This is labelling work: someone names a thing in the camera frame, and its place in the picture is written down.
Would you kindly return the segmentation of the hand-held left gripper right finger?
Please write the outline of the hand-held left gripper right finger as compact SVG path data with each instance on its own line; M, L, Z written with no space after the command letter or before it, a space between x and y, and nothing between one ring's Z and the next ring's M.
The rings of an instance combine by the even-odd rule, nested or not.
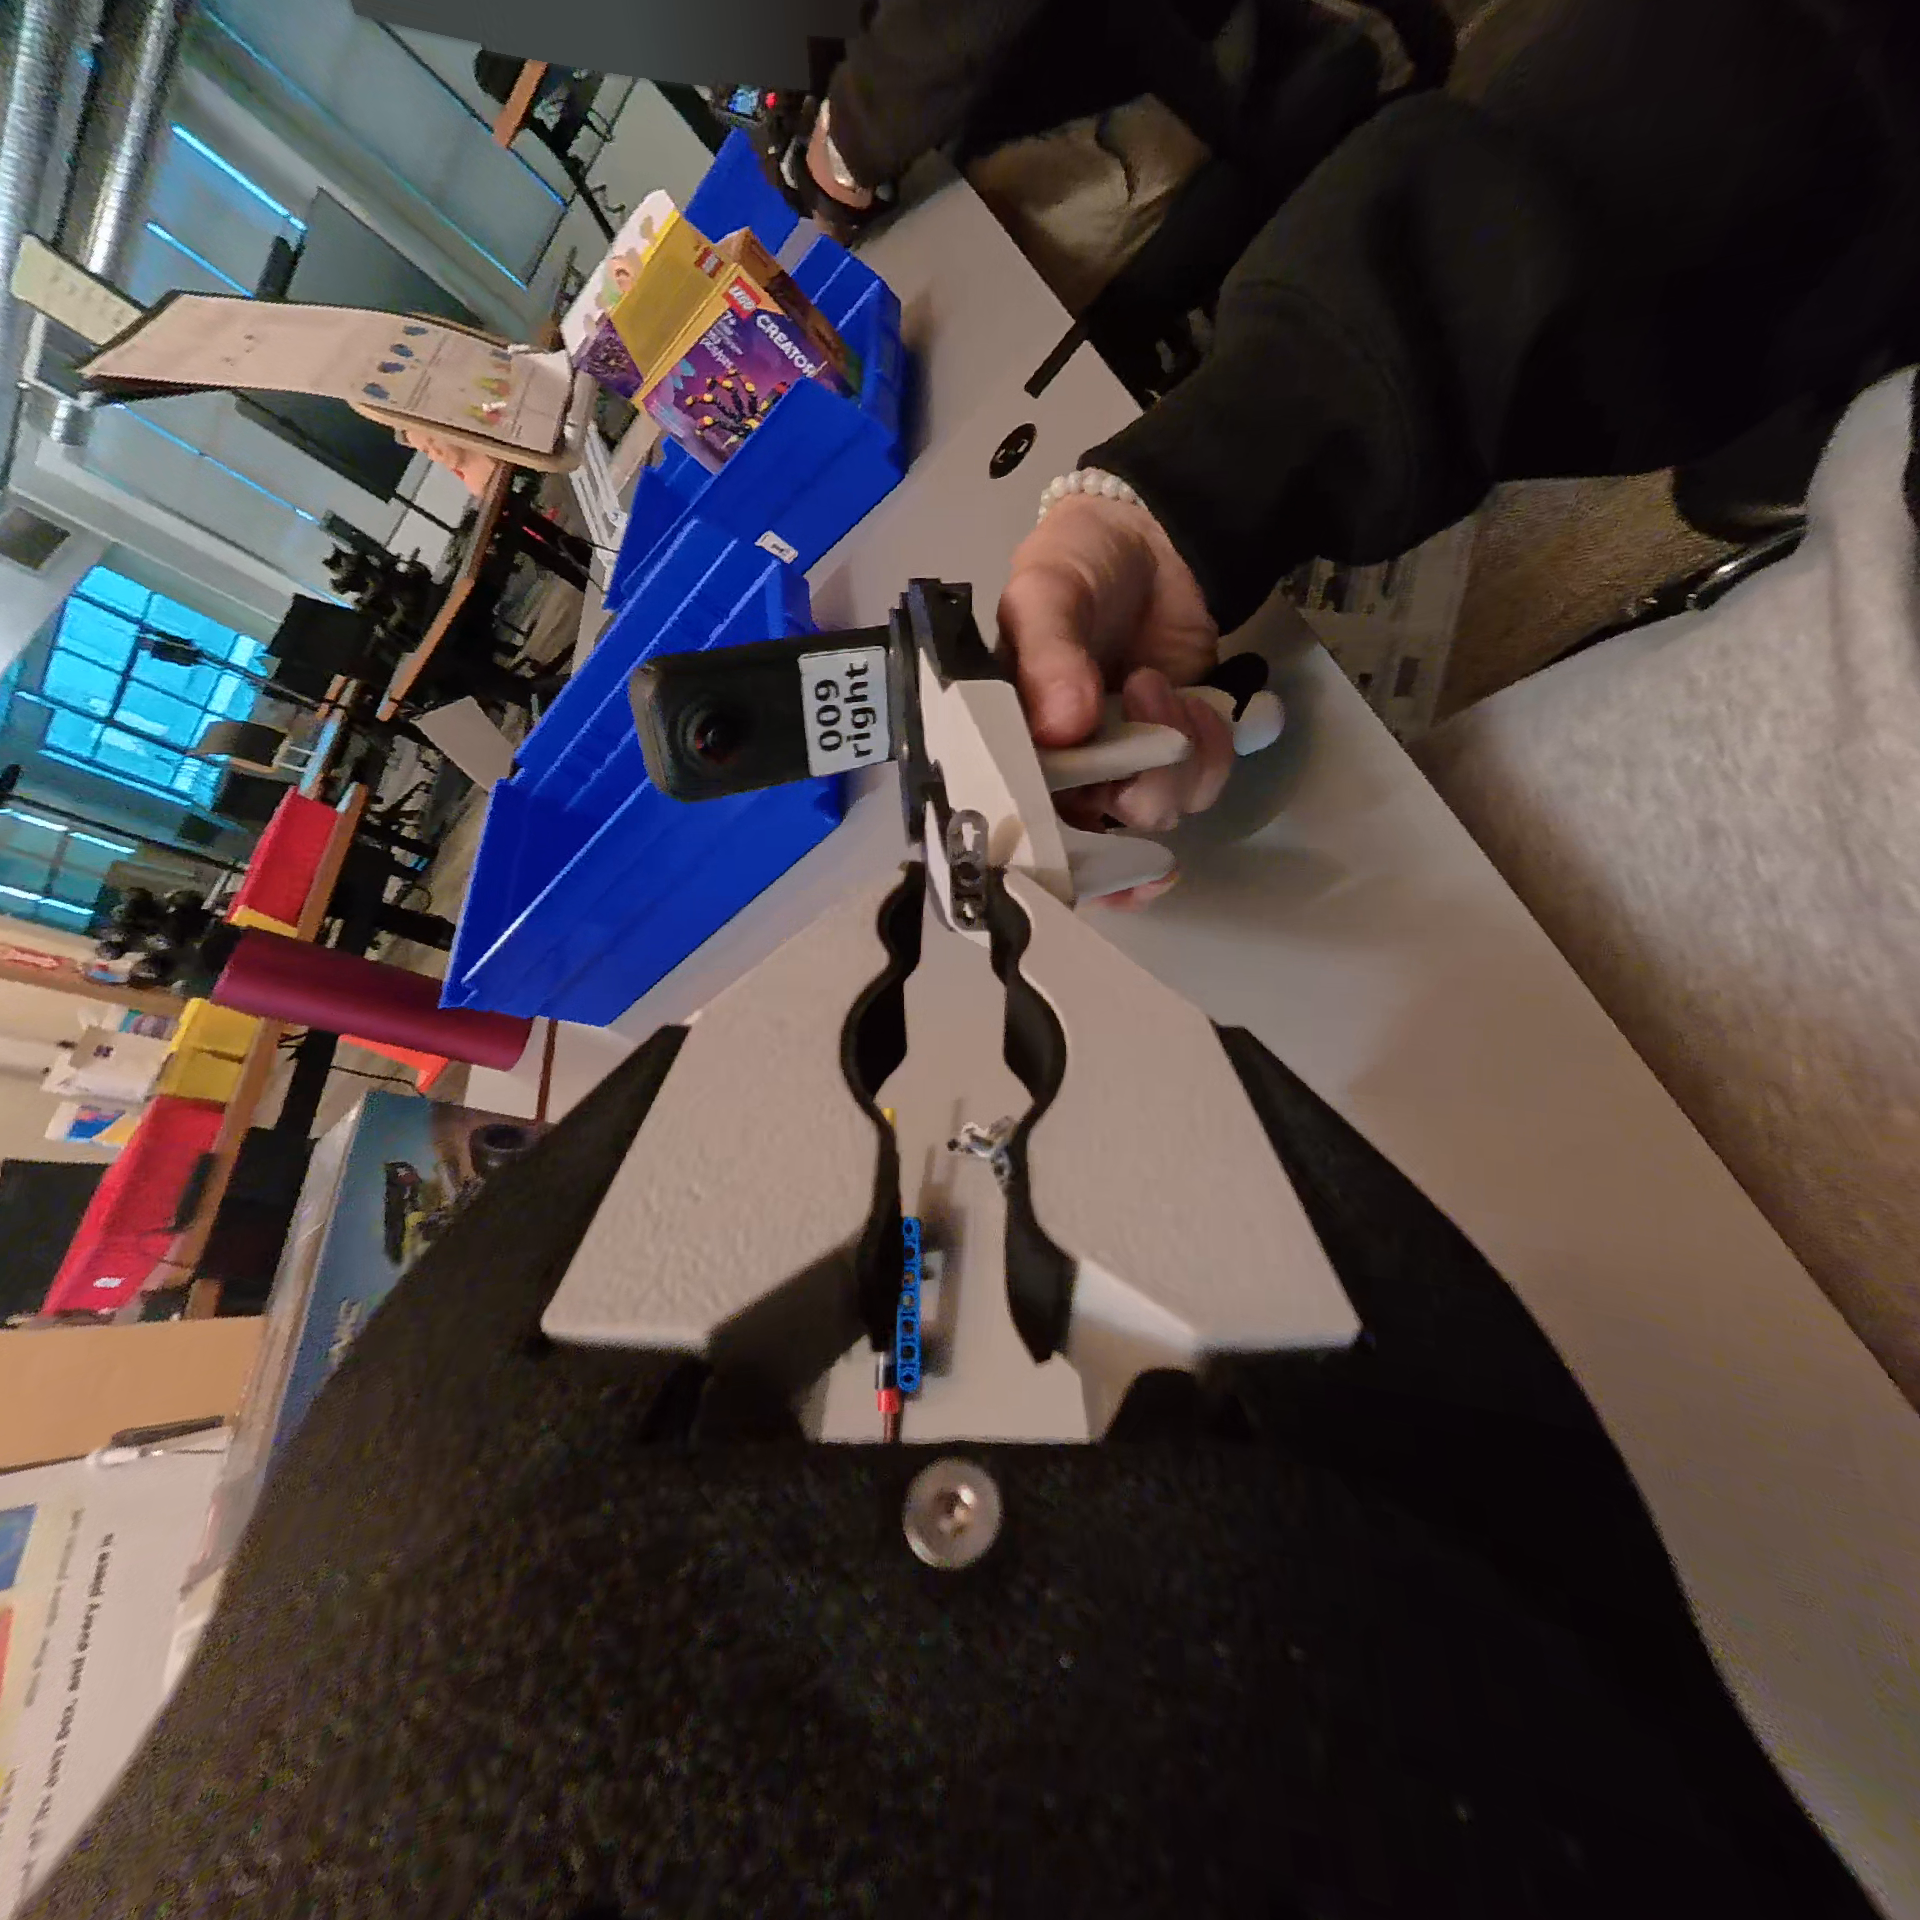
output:
M1341 1353L1361 1317L1220 1029L1018 870L982 902L1004 1054L1004 1277L1106 1438L1143 1375Z

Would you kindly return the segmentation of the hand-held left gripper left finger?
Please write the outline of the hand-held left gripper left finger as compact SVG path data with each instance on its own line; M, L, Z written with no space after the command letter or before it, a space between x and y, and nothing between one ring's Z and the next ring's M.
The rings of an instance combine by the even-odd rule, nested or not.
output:
M675 1029L676 1047L545 1309L564 1353L700 1361L767 1390L809 1441L870 1345L867 1292L900 1210L898 1150L849 1031L921 933L923 866L828 902Z

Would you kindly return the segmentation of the person's right forearm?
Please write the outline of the person's right forearm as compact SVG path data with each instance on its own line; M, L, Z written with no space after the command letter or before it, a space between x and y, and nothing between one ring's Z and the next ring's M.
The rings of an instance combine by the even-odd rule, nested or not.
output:
M1754 6L1569 17L1478 101L1351 134L1244 252L1214 342L1089 461L1228 632L1308 560L1501 485L1710 457L1886 351L1915 285L1915 49Z

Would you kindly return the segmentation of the lego car set box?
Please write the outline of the lego car set box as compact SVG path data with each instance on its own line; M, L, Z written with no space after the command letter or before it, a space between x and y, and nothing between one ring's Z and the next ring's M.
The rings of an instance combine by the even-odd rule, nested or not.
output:
M317 1141L231 1426L228 1485L259 1488L401 1277L546 1133L535 1118L365 1092Z

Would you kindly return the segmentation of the purple lego box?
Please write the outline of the purple lego box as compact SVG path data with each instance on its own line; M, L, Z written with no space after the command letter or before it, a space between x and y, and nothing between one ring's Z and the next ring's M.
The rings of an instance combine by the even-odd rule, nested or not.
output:
M750 230L711 247L725 260L715 289L676 340L668 369L633 401L665 441L721 472L785 396L814 383L855 399L867 365Z

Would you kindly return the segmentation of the yellow lego box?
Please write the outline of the yellow lego box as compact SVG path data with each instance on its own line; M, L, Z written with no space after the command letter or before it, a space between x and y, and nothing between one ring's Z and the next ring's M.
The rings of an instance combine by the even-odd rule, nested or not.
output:
M685 327L705 310L725 260L678 213L644 258L630 289L614 304L570 362L614 393L635 399L671 362Z

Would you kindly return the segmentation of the person's right hand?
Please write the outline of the person's right hand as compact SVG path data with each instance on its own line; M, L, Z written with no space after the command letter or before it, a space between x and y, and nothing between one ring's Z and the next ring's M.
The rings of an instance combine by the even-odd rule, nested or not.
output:
M1058 495L1012 554L996 622L1041 749L1082 744L1102 729L1111 697L1126 720L1189 741L1183 760L1067 790L1073 825L1161 840L1215 805L1237 760L1231 725L1189 685L1214 669L1219 629L1143 505Z

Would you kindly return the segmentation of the maroon rolled mat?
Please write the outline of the maroon rolled mat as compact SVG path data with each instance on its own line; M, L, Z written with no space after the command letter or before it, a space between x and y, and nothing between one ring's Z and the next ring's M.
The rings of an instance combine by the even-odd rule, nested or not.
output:
M206 997L238 1014L499 1071L521 1060L535 1031L525 1014L444 1005L431 976L262 927L235 933Z

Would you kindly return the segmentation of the pale pastel box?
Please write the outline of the pale pastel box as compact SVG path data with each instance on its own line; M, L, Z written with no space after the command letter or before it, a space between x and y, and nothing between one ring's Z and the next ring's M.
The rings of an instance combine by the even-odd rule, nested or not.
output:
M602 322L610 317L614 304L633 287L644 258L678 217L681 208L661 186L635 206L561 319L561 342L567 354L582 349Z

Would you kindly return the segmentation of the red storage bin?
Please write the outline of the red storage bin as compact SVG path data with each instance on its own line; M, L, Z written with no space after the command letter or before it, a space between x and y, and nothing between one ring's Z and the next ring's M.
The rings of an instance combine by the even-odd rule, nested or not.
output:
M220 1141L225 1105L161 1094L105 1170L47 1286L42 1314L103 1317L139 1297L179 1237L177 1214Z
M364 784L348 786L337 805L299 790L281 800L225 920L313 944L332 919L330 902L365 812Z

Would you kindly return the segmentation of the yellow storage bin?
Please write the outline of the yellow storage bin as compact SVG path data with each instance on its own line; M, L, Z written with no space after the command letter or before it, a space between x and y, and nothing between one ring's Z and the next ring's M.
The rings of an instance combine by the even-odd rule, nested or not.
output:
M158 1097L228 1105L265 1024L210 999L187 999L154 1081Z

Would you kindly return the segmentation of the printed instruction board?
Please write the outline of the printed instruction board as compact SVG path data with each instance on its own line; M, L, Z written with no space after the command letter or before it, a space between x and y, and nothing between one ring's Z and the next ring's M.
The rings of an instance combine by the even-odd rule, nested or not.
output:
M450 319L340 304L172 293L77 362L85 393L284 393L564 472L593 425L587 378L563 349L505 345Z

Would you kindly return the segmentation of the window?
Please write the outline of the window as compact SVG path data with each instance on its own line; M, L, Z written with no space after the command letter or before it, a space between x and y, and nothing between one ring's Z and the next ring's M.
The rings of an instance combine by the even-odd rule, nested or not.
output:
M262 698L270 646L99 565L4 676L4 721L35 751L151 798L206 807L221 769L195 754Z

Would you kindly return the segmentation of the black panel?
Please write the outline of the black panel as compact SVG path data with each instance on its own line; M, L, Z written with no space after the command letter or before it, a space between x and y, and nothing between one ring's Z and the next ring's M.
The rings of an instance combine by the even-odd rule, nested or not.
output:
M42 1309L108 1162L3 1162L3 1324Z

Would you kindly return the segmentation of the white printed sign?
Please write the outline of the white printed sign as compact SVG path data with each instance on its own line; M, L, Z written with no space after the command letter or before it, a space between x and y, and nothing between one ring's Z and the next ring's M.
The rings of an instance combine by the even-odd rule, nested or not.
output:
M193 1431L3 1476L3 1914L154 1728L225 1454Z

